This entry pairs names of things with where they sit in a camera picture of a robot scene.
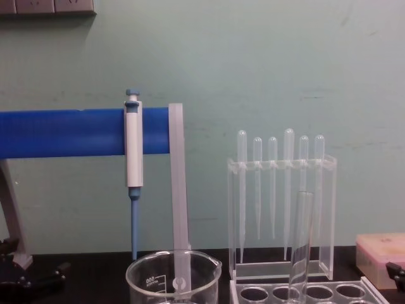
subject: transparent tube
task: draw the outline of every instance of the transparent tube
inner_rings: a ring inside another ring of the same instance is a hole
[[[247,135],[240,130],[237,139],[239,173],[239,246],[240,262],[243,262],[243,250],[246,235],[246,162],[247,162]]]
[[[308,161],[309,139],[304,135],[299,138],[299,160],[301,162],[301,169],[299,175],[299,190],[306,191],[306,165]]]
[[[303,304],[306,301],[313,201],[312,193],[298,192],[292,238],[289,304]]]
[[[287,247],[290,238],[291,213],[291,161],[294,159],[294,131],[284,131],[284,260],[287,259]]]
[[[254,206],[256,209],[256,225],[258,232],[258,239],[260,239],[260,218],[261,218],[261,161],[262,161],[262,145],[261,138],[255,137],[253,141],[253,160],[255,166],[254,172]]]
[[[275,224],[276,224],[276,171],[277,171],[277,138],[271,137],[268,140],[268,160],[271,161],[270,166],[270,216],[271,216],[271,232],[275,239]]]

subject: wall socket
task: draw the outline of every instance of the wall socket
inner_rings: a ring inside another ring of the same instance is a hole
[[[54,13],[54,0],[16,0],[17,14]]]
[[[55,0],[57,13],[95,13],[93,0]]]

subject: white plastic strip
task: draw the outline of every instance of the white plastic strip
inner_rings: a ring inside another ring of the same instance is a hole
[[[174,249],[189,250],[183,105],[180,103],[169,104],[169,145]],[[185,280],[182,292],[191,290],[190,260],[185,255],[175,254],[175,276]]]

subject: black countertop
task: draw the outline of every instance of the black countertop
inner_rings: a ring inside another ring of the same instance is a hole
[[[228,250],[202,250],[223,262],[219,303],[229,303]],[[72,269],[63,294],[37,301],[38,304],[120,304],[130,303],[125,272],[131,264],[130,253],[91,253],[71,255],[37,255],[29,272],[38,277],[49,274],[59,264],[70,262]],[[356,268],[356,247],[335,247],[335,281],[359,280]],[[396,290],[382,291],[391,304],[404,304],[405,294]]]

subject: glass test tube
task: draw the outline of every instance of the glass test tube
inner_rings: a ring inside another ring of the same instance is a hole
[[[314,196],[312,193],[298,192],[291,251],[289,304],[303,304],[306,301],[309,251],[313,225],[313,201]]]

